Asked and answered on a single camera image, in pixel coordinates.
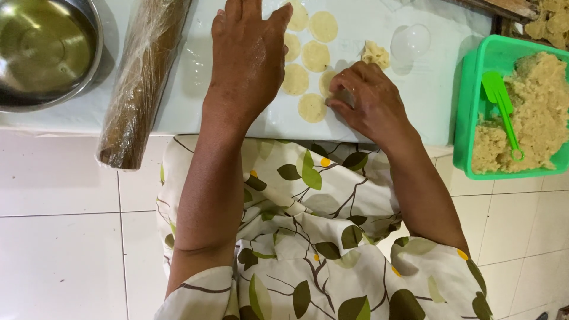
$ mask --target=stainless steel bowl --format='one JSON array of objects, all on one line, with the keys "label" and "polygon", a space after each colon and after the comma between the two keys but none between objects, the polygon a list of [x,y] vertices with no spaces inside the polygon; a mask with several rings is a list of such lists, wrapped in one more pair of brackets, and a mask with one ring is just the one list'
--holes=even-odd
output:
[{"label": "stainless steel bowl", "polygon": [[0,0],[0,112],[71,99],[93,80],[102,50],[92,0]]}]

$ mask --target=green spatula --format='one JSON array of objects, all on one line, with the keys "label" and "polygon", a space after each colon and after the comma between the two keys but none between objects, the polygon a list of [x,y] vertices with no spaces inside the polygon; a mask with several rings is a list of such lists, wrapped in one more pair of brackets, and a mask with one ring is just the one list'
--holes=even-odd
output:
[{"label": "green spatula", "polygon": [[506,135],[508,136],[508,141],[512,147],[512,152],[510,156],[516,161],[522,161],[525,157],[523,151],[519,148],[518,139],[512,128],[512,122],[510,120],[510,114],[514,111],[512,107],[512,101],[508,96],[508,91],[506,90],[506,85],[502,76],[496,71],[488,71],[482,75],[482,87],[486,91],[486,96],[488,100],[492,103],[498,104],[498,109],[500,110],[500,115],[504,121],[504,128],[506,129]]}]

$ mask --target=rolling pin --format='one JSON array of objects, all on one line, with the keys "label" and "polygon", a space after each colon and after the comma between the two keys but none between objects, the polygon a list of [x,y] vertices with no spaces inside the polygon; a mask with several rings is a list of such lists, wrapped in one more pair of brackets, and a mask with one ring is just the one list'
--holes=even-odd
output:
[{"label": "rolling pin", "polygon": [[106,167],[138,170],[191,0],[139,0],[95,155]]}]

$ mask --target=plastic-wrapped rolling pin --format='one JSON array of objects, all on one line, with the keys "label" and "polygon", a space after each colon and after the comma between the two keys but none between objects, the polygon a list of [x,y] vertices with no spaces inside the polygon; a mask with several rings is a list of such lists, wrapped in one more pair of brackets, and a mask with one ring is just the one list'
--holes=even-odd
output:
[{"label": "plastic-wrapped rolling pin", "polygon": [[191,0],[139,0],[95,157],[115,169],[138,170],[176,58]]}]

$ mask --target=green plastic container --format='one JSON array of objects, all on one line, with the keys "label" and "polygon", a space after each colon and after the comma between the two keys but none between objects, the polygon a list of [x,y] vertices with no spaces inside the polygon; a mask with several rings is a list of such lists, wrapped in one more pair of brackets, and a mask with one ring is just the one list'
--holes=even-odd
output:
[{"label": "green plastic container", "polygon": [[473,180],[528,178],[567,171],[569,167],[569,142],[566,142],[551,157],[551,161],[556,167],[555,170],[539,168],[517,173],[475,174],[472,172],[472,147],[479,113],[489,114],[489,111],[495,106],[488,101],[482,89],[482,74],[494,70],[502,76],[511,75],[516,60],[542,51],[554,54],[559,60],[569,64],[569,52],[567,51],[499,35],[487,37],[480,43],[477,50],[470,51],[464,57],[452,163],[458,169],[463,170],[468,178]]}]

